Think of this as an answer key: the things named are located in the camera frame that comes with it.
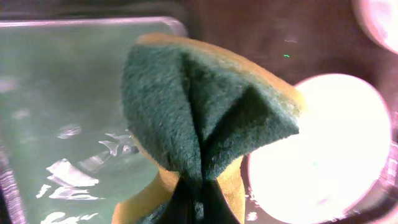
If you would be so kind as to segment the white plate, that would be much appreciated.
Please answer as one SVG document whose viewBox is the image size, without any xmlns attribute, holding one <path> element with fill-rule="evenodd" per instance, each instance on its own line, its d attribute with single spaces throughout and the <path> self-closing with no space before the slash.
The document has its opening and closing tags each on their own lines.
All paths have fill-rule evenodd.
<svg viewBox="0 0 398 224">
<path fill-rule="evenodd" d="M 368 82 L 337 73 L 296 85 L 308 106 L 299 133 L 249 155 L 256 203 L 286 223 L 321 223 L 355 206 L 379 178 L 391 143 L 391 121 Z"/>
</svg>

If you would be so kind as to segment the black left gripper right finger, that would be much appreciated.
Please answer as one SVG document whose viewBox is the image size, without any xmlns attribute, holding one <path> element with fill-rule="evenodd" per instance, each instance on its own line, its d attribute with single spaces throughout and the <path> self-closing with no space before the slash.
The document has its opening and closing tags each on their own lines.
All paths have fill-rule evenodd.
<svg viewBox="0 0 398 224">
<path fill-rule="evenodd" d="M 203 183 L 203 222 L 204 224 L 239 224 L 230 210 L 217 181 Z"/>
</svg>

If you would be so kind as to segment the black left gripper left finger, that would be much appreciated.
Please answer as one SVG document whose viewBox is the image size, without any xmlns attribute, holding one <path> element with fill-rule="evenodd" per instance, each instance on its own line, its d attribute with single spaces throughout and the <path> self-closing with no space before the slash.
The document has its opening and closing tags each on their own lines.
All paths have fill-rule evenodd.
<svg viewBox="0 0 398 224">
<path fill-rule="evenodd" d="M 198 194 L 185 179 L 179 179 L 163 214 L 160 224 L 196 224 L 195 201 Z"/>
</svg>

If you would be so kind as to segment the green yellow scrub sponge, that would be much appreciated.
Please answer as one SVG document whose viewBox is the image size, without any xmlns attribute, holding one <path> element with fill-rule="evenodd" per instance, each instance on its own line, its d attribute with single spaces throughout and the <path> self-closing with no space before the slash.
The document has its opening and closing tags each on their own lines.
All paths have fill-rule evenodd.
<svg viewBox="0 0 398 224">
<path fill-rule="evenodd" d="M 262 146 L 299 133 L 308 110 L 295 87 L 221 47 L 167 34 L 132 46 L 121 79 L 127 128 L 157 166 L 152 182 L 116 205 L 113 223 L 160 223 L 179 179 L 195 190 L 204 223 L 203 183 L 215 180 L 243 223 L 241 163 Z"/>
</svg>

